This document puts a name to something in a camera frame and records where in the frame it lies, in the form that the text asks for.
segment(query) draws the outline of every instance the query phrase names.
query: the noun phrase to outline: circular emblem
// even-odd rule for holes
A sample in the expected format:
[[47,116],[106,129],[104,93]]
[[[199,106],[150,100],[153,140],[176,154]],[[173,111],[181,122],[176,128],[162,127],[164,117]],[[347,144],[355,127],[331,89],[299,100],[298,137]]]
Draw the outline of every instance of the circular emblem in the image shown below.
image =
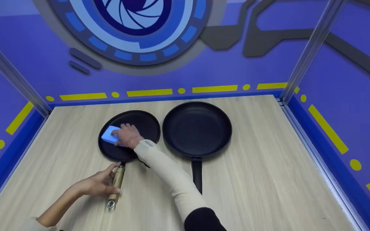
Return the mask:
[[50,0],[69,31],[108,59],[131,65],[169,61],[209,19],[212,0]]
[[102,17],[128,35],[149,35],[160,29],[171,12],[171,0],[94,0]]

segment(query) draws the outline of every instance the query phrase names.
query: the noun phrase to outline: beige sleeve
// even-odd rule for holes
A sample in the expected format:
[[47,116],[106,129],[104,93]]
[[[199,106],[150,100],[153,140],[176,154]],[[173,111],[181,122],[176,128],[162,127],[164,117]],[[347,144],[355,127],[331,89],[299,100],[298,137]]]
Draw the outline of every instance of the beige sleeve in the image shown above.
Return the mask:
[[161,152],[150,140],[142,140],[134,149],[141,161],[145,162],[169,186],[182,222],[195,209],[207,207],[191,177],[171,158]]
[[56,227],[45,227],[41,225],[38,221],[37,218],[30,218],[28,219],[24,225],[21,226],[19,231],[55,231]]

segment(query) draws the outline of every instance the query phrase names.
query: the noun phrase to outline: pan rim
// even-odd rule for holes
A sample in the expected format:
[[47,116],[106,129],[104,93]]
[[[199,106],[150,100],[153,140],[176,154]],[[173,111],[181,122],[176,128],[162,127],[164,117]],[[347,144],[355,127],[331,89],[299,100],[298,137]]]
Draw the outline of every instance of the pan rim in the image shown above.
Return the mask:
[[[170,142],[168,142],[168,140],[172,140],[172,139],[166,139],[167,118],[169,118],[169,116],[171,114],[173,114],[174,111],[178,110],[178,108],[185,107],[187,104],[195,104],[195,103],[208,105],[209,107],[212,107],[215,110],[218,110],[220,112],[220,114],[223,114],[224,115],[224,118],[225,118],[226,123],[227,123],[226,126],[229,126],[229,135],[228,135],[228,137],[226,137],[226,141],[224,142],[224,145],[218,146],[219,149],[217,151],[212,152],[212,153],[208,153],[208,154],[204,154],[204,155],[192,155],[192,154],[188,154],[188,153],[185,154],[184,152],[180,151],[178,148],[174,147],[174,145],[172,145]],[[232,133],[233,133],[232,122],[231,122],[229,116],[220,107],[218,107],[218,106],[216,106],[214,104],[208,103],[208,102],[204,102],[204,101],[189,101],[189,102],[184,102],[182,104],[176,105],[175,107],[173,107],[166,114],[165,118],[163,119],[163,124],[162,124],[163,142],[165,143],[166,147],[168,149],[170,149],[170,151],[173,152],[176,155],[190,157],[192,159],[194,159],[194,158],[197,158],[197,159],[207,158],[209,156],[212,156],[212,155],[216,155],[216,154],[221,153],[229,145],[229,143],[231,142]]]

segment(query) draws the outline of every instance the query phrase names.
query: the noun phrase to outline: wooden surface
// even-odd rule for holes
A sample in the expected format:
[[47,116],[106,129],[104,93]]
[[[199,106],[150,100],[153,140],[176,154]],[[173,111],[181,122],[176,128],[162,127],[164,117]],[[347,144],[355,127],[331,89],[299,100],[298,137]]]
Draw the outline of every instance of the wooden surface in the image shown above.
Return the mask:
[[[203,163],[203,192],[228,231],[348,231],[350,223],[273,96],[203,99],[230,117],[228,150]],[[184,101],[56,107],[0,195],[0,230],[18,230],[71,184],[110,162],[97,146],[114,115],[140,109],[162,124]],[[190,162],[160,148],[191,173]],[[65,231],[183,230],[163,182],[142,164],[128,163],[116,210],[107,198],[83,197],[65,214]]]

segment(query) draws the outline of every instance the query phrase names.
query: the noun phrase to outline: sleeve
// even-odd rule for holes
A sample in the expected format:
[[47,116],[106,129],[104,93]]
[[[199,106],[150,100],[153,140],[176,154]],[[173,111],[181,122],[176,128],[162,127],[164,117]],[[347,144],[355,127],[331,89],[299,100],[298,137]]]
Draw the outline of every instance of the sleeve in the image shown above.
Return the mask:
[[134,151],[138,154],[139,159],[149,165],[169,186],[182,222],[192,211],[207,207],[191,177],[182,167],[161,152],[154,142],[142,140]]
[[41,225],[38,221],[37,218],[32,217],[28,219],[24,225],[21,226],[19,231],[55,231],[56,227],[45,227]]
[[192,211],[184,222],[185,231],[226,231],[215,212],[210,208]]

